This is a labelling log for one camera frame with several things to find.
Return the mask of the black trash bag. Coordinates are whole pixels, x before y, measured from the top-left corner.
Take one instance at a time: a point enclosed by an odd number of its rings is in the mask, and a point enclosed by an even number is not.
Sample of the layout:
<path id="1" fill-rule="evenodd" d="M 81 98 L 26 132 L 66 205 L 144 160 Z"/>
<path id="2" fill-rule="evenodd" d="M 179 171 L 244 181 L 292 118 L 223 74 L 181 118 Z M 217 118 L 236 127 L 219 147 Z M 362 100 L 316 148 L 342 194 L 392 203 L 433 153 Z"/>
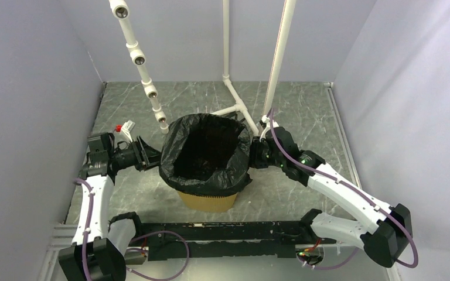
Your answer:
<path id="1" fill-rule="evenodd" d="M 185 115 L 169 125 L 159 175 L 171 188 L 196 196 L 227 197 L 252 181 L 251 137 L 242 122 L 213 114 Z"/>

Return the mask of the yellow plastic trash bin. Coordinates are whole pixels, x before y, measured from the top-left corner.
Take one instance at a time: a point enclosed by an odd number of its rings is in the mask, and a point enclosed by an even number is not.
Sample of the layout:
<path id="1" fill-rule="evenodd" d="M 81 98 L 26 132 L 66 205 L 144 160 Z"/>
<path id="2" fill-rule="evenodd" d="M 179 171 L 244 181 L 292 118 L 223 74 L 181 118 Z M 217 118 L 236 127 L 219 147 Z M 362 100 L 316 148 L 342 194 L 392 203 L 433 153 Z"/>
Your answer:
<path id="1" fill-rule="evenodd" d="M 196 196 L 178 191 L 185 206 L 190 209 L 208 213 L 223 213 L 231 209 L 237 193 L 231 196 Z"/>

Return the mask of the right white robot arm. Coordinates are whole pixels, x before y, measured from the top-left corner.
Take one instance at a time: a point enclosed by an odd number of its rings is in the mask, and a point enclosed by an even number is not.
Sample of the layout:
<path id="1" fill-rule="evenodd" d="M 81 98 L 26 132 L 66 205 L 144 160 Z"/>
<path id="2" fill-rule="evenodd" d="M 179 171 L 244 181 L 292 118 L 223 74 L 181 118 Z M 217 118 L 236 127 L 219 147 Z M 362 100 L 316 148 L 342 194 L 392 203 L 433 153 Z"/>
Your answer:
<path id="1" fill-rule="evenodd" d="M 411 213 L 406 206 L 392 206 L 361 190 L 315 152 L 300 150 L 281 126 L 265 129 L 261 136 L 253 137 L 250 146 L 250 167 L 270 166 L 279 167 L 289 179 L 323 194 L 352 216 L 349 220 L 310 210 L 300 221 L 303 241 L 313 243 L 318 238 L 328 238 L 344 242 L 363 250 L 385 268 L 395 263 L 405 265 L 400 256 L 410 246 L 413 262 L 407 267 L 418 265 Z"/>

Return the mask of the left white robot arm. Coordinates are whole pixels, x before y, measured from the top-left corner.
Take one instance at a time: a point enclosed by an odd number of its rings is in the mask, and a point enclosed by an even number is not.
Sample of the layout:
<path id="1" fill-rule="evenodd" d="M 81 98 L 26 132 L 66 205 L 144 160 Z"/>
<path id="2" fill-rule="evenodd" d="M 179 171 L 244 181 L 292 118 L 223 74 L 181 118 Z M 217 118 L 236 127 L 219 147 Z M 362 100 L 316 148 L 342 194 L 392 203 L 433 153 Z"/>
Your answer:
<path id="1" fill-rule="evenodd" d="M 119 171 L 157 167 L 161 152 L 141 137 L 116 142 L 112 132 L 91 135 L 88 152 L 75 183 L 82 188 L 82 204 L 71 245 L 59 252 L 59 264 L 67 280 L 125 280 L 125 252 L 145 238 L 135 212 L 108 219 L 108 206 Z"/>

